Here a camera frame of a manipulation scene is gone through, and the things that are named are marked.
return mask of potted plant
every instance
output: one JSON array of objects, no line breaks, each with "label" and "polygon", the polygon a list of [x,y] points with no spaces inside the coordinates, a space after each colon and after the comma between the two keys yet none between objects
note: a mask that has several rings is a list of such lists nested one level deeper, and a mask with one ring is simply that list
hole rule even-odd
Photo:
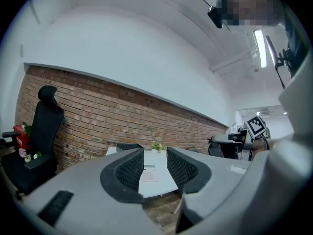
[{"label": "potted plant", "polygon": [[158,152],[165,151],[165,146],[162,146],[162,144],[153,141],[152,146],[151,146],[152,150],[156,150]]}]

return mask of white wall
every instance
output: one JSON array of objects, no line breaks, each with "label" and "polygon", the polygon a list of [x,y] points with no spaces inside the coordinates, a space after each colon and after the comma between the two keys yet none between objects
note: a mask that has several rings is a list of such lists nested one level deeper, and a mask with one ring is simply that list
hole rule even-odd
[{"label": "white wall", "polygon": [[224,125],[234,119],[226,86],[208,61],[170,29],[132,12],[76,7],[46,28],[24,61],[101,77]]},{"label": "white wall", "polygon": [[71,7],[71,0],[33,0],[40,24],[29,2],[18,12],[0,46],[0,133],[11,131],[18,93],[25,75],[23,49],[36,39],[47,25]]},{"label": "white wall", "polygon": [[269,128],[272,139],[283,138],[293,133],[293,128],[287,117],[282,118],[265,118],[266,126]]}]

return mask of pink flower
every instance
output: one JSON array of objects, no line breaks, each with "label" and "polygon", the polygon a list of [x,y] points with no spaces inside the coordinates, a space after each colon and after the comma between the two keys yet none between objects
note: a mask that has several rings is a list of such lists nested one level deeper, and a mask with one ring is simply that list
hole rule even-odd
[{"label": "pink flower", "polygon": [[27,156],[26,150],[20,148],[20,149],[19,149],[19,155],[20,155],[22,158],[25,158],[25,157]]}]

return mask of paper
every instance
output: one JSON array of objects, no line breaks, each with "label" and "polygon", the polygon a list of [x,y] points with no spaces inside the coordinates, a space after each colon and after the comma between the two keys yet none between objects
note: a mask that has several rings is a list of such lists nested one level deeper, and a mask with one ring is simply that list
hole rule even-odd
[{"label": "paper", "polygon": [[160,181],[156,170],[143,170],[140,180],[142,182],[158,182]]}]

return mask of flower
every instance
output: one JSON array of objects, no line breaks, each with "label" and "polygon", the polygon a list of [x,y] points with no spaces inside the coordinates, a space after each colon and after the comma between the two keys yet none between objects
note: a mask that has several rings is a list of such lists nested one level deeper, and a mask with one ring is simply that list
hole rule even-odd
[{"label": "flower", "polygon": [[27,156],[26,150],[20,148],[20,149],[19,149],[19,155],[20,155],[22,158],[25,158],[25,157]]},{"label": "flower", "polygon": [[30,154],[27,155],[27,156],[24,158],[24,160],[25,160],[26,163],[29,162],[29,161],[31,161],[31,155],[30,155]]}]

